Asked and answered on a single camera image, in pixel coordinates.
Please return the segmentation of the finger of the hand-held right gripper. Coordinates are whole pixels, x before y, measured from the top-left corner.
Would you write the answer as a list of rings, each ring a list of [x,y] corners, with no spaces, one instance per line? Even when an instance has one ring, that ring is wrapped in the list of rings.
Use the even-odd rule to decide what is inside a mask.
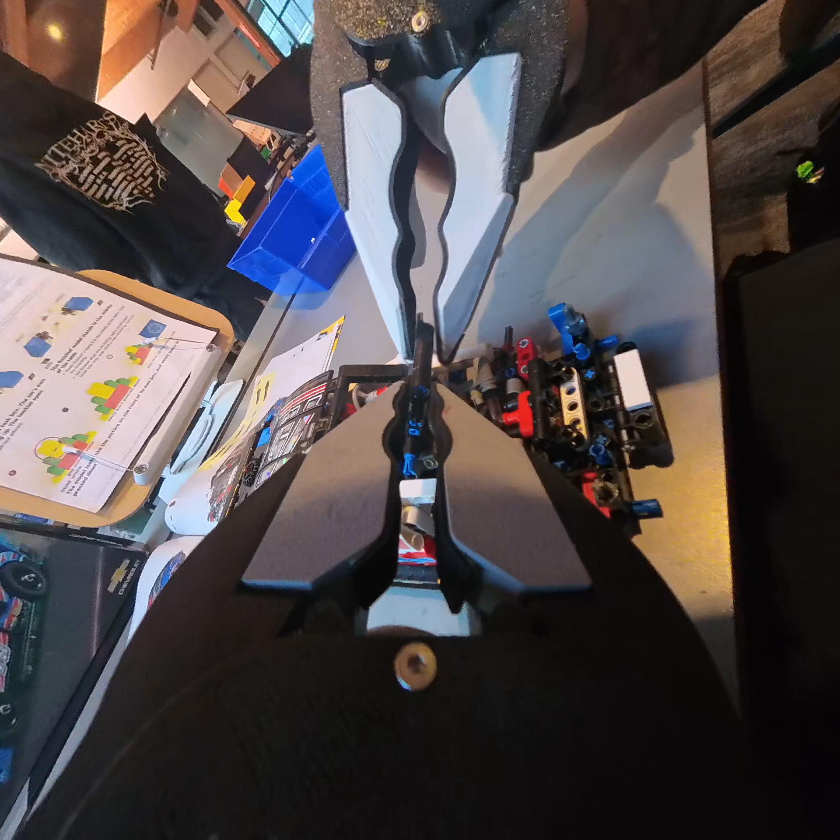
[[[409,361],[417,321],[410,219],[417,137],[401,99],[379,81],[343,91],[342,121],[345,218],[387,331]]]
[[[452,361],[473,319],[515,199],[508,184],[522,58],[482,57],[446,91],[442,137],[451,186],[438,232],[443,266],[434,290],[437,357]]]

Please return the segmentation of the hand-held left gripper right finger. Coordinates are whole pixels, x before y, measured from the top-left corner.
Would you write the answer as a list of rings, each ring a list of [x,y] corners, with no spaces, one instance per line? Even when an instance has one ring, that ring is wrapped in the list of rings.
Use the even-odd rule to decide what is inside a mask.
[[[444,385],[436,385],[447,454],[438,473],[446,532],[483,582],[510,594],[592,587],[526,449]]]

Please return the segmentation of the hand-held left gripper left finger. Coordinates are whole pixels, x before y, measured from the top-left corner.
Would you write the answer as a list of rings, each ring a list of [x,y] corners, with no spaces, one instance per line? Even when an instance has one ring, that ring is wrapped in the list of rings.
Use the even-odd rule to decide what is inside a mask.
[[[390,385],[310,448],[244,572],[246,586],[318,586],[398,526],[388,435],[402,393],[402,383]]]

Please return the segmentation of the toy brick race car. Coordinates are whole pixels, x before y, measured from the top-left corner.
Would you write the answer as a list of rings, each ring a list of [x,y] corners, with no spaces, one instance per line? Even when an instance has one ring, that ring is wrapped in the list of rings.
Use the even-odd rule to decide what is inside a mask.
[[[246,586],[242,578],[270,520],[302,460],[290,457],[231,512],[225,541],[243,532],[238,577],[231,587],[252,596],[274,595],[312,603],[343,599],[368,606],[393,584],[403,582],[402,567],[434,568],[431,584],[454,612],[482,600],[576,595],[599,588],[653,579],[650,562],[634,546],[639,524],[663,515],[656,499],[634,495],[630,473],[657,466],[669,451],[669,437],[650,391],[635,343],[619,336],[597,338],[586,317],[570,305],[549,311],[560,329],[560,346],[541,349],[524,334],[507,328],[500,346],[477,350],[464,360],[434,361],[426,396],[412,395],[411,362],[346,364],[333,368],[324,414],[311,447],[390,385],[402,383],[395,404],[398,420],[388,443],[399,479],[397,527],[377,548],[349,569],[332,573],[318,586]],[[448,442],[442,437],[442,403],[436,385],[444,385],[479,415],[520,441],[591,576],[587,591],[558,594],[510,594],[483,582],[477,567],[460,556],[446,532],[444,494],[438,473]]]

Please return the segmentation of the white instruction booklet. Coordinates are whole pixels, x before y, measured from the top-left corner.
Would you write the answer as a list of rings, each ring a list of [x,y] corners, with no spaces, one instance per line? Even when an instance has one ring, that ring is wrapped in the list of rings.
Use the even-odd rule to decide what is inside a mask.
[[[131,634],[200,542],[291,456],[312,446],[333,380],[334,353],[318,334],[268,363],[235,431],[164,492],[164,523],[172,536],[151,553],[140,575]]]

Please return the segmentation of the black striped hood panel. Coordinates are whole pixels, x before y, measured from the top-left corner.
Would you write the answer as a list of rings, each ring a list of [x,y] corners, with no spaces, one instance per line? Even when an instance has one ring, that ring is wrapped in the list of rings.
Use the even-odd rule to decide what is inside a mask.
[[[427,396],[434,367],[434,327],[420,313],[416,317],[415,343],[409,384],[413,396]]]

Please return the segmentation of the grey desk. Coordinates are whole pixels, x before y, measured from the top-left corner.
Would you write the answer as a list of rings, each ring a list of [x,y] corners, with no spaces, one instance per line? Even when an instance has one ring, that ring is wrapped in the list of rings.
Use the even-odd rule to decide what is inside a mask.
[[[467,340],[509,323],[547,339],[546,311],[566,301],[638,344],[676,453],[633,479],[665,504],[640,546],[738,704],[704,108],[697,66],[538,154]]]

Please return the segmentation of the person's right hand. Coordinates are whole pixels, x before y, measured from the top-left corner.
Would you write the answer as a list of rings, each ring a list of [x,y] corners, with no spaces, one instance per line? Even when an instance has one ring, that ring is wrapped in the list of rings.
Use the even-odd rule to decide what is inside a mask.
[[[454,184],[452,164],[423,133],[416,140],[415,183],[438,195],[447,196]]]

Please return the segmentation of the blue plastic bin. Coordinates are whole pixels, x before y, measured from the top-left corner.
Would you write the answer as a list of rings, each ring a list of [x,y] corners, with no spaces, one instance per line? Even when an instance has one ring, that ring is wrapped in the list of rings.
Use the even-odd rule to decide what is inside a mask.
[[[355,255],[317,143],[279,184],[227,266],[290,296],[330,291]]]

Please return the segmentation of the yellow plastic bin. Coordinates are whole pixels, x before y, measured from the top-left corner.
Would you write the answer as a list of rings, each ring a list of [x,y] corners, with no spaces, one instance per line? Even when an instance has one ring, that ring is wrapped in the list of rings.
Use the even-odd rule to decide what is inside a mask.
[[[224,208],[227,218],[240,227],[245,225],[243,208],[246,199],[256,186],[254,178],[248,174],[239,174],[230,163],[226,163],[219,175],[217,186],[227,198]]]

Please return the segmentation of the wooden document board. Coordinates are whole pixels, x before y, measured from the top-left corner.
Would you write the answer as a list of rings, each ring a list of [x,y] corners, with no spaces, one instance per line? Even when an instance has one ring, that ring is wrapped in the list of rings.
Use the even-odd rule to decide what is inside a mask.
[[[2,513],[136,512],[234,343],[215,310],[104,270],[1,260]]]

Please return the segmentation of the toy car packaging box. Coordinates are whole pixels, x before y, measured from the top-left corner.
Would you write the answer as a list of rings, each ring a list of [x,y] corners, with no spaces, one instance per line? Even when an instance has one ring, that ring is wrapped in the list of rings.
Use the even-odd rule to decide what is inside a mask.
[[[1,817],[25,809],[128,625],[148,552],[2,523]]]

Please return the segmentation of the printed instruction sheet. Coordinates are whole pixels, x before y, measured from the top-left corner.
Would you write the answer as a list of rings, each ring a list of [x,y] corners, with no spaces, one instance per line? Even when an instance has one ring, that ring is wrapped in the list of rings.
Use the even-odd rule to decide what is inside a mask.
[[[127,292],[2,257],[2,488],[99,513],[218,330]]]

